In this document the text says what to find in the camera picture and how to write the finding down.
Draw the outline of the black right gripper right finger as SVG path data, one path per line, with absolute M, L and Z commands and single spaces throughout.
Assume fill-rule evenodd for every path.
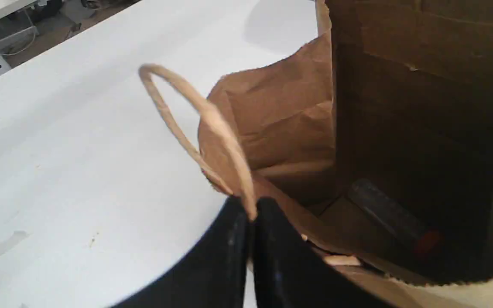
M 278 203 L 259 199 L 253 272 L 259 308 L 387 308 L 338 273 L 302 239 Z

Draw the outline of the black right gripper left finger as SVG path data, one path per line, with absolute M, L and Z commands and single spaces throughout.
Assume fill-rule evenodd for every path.
M 238 197 L 228 197 L 193 248 L 164 275 L 116 308 L 242 308 L 250 222 Z

